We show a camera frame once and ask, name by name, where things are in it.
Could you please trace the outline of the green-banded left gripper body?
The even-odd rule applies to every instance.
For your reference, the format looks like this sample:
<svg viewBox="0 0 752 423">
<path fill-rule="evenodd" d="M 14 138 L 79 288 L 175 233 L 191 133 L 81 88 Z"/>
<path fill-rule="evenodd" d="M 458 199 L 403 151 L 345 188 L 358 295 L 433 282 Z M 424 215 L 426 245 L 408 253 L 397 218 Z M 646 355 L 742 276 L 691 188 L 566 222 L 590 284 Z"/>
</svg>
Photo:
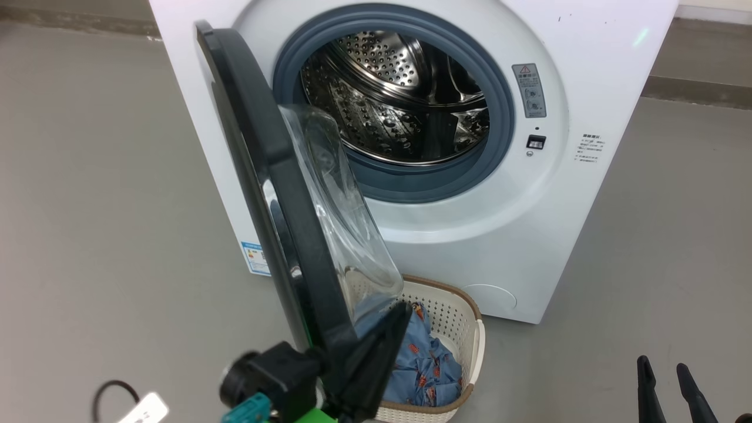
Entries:
<svg viewBox="0 0 752 423">
<path fill-rule="evenodd" d="M 342 416 L 338 409 L 333 407 L 312 408 L 295 423 L 336 423 L 347 422 L 347 416 Z"/>
</svg>

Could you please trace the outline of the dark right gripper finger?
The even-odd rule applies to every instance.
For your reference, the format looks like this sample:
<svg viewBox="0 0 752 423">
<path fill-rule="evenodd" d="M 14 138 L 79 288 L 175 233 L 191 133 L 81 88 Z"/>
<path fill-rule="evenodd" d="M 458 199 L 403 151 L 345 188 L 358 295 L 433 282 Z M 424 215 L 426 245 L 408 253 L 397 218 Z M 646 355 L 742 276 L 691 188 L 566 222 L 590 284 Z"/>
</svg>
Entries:
<svg viewBox="0 0 752 423">
<path fill-rule="evenodd" d="M 687 402 L 693 423 L 718 423 L 718 419 L 712 411 L 709 402 L 707 402 L 706 397 L 699 390 L 686 364 L 677 364 L 677 377 L 679 378 L 680 393 Z"/>
<path fill-rule="evenodd" d="M 637 406 L 640 423 L 666 423 L 655 388 L 656 377 L 649 358 L 641 355 L 637 359 Z"/>
</svg>

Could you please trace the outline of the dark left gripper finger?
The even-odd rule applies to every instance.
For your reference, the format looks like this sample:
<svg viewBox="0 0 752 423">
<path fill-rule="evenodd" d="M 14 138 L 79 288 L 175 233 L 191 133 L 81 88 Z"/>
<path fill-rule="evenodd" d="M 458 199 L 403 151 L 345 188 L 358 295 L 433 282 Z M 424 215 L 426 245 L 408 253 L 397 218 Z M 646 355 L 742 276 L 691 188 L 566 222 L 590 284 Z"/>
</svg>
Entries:
<svg viewBox="0 0 752 423">
<path fill-rule="evenodd" d="M 409 304 L 397 303 L 355 344 L 345 362 L 347 383 L 340 391 L 340 421 L 376 416 L 411 316 Z"/>
</svg>

